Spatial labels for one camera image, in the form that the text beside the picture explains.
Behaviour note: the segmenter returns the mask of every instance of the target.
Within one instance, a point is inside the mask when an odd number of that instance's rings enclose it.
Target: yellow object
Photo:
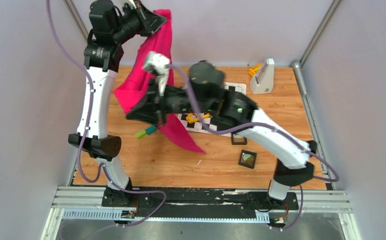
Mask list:
[[[210,118],[210,113],[207,113],[207,114],[203,115],[202,118],[203,118],[203,119]],[[197,121],[199,120],[199,118],[198,118],[194,113],[190,113],[189,115],[187,115],[187,117],[185,117],[185,119],[187,120],[187,122],[188,122],[189,124],[193,124],[193,123],[195,123],[195,122],[197,122]]]
[[[260,64],[258,64],[258,65],[256,65],[256,66],[254,66],[254,67],[251,67],[251,68],[249,69],[249,75],[253,77],[254,74],[256,74],[256,72],[259,70],[259,68],[260,68],[261,65],[262,65],[262,63],[260,63]]]

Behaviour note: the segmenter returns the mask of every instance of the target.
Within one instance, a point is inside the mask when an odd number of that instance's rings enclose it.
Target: wood surface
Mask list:
[[[270,94],[257,95],[251,93],[247,67],[220,67],[219,69],[225,72],[226,82],[246,84],[247,96],[257,102],[281,127],[299,139],[305,141],[312,139],[291,68],[275,68],[273,91]],[[114,89],[123,83],[130,71],[131,67],[120,67]],[[177,73],[175,73],[175,85],[183,85]],[[268,188],[274,173],[276,158],[252,140],[247,145],[231,145],[231,139],[226,136],[190,132],[196,143],[206,151],[206,154],[194,153],[179,148],[159,131],[137,139],[135,133],[148,126],[142,122],[126,120],[115,95],[111,95],[108,118],[109,134],[122,138],[119,155],[134,186]],[[241,149],[257,153],[254,169],[238,165]],[[95,178],[97,162],[86,153],[83,153],[81,161],[85,174],[90,179]],[[310,161],[315,165],[315,175],[322,176],[318,161],[315,158]],[[85,185],[87,183],[77,173],[73,184]],[[102,174],[95,184],[106,185],[105,176]],[[326,189],[326,186],[323,181],[313,179],[304,183],[303,188],[320,190]]]

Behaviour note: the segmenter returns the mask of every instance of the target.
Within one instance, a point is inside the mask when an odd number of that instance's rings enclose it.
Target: black and white checkered board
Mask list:
[[[246,95],[246,91],[247,91],[246,85],[244,83],[226,82],[224,88],[232,90],[232,91],[240,92],[244,95]],[[186,120],[187,115],[188,114],[178,114],[178,119],[180,119],[181,123],[184,125],[184,127],[185,127],[185,129],[187,129],[187,131],[199,132],[199,133],[204,133],[204,134],[209,133],[208,131],[203,129],[201,122],[197,121],[195,123],[188,123]],[[213,122],[212,122],[211,117],[205,118],[203,120],[206,124],[209,125],[210,129],[215,130],[215,131],[218,130],[218,126],[216,126],[215,124],[212,124]],[[230,137],[231,134],[227,133],[227,134],[224,134],[222,136]],[[234,137],[235,138],[241,138],[241,136],[238,136],[236,134],[234,135]]]

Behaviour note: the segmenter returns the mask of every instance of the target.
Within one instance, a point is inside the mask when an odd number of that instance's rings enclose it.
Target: white wall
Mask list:
[[[304,77],[362,238],[386,239],[386,1],[343,1]]]
[[[61,0],[58,34],[78,60],[85,42]],[[39,239],[73,163],[67,135],[81,115],[84,76],[52,40],[45,1],[0,0],[0,240]]]
[[[73,0],[88,19],[92,0]],[[122,6],[119,0],[113,0]],[[176,64],[206,59],[218,65],[254,65],[274,58],[279,66],[302,57],[332,0],[143,0],[150,10],[171,9],[172,58]],[[123,45],[123,65],[132,65],[144,39]]]

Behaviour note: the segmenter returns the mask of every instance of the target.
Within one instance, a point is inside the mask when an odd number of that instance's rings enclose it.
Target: pink cloth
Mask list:
[[[148,80],[153,77],[152,74],[145,72],[142,69],[144,60],[149,51],[164,54],[171,59],[171,11],[160,9],[154,12],[166,17],[168,21],[157,33],[149,36],[141,45],[137,52],[137,59],[135,60],[131,73],[128,75],[125,82],[114,91],[116,98],[125,113],[129,112],[141,100],[147,91]],[[172,70],[169,72],[168,85],[174,85],[174,73]],[[168,137],[169,140],[179,147],[192,152],[204,153],[204,151],[196,145],[191,136],[188,134],[188,131],[174,114],[170,114],[166,125],[164,127],[160,127],[159,129]]]

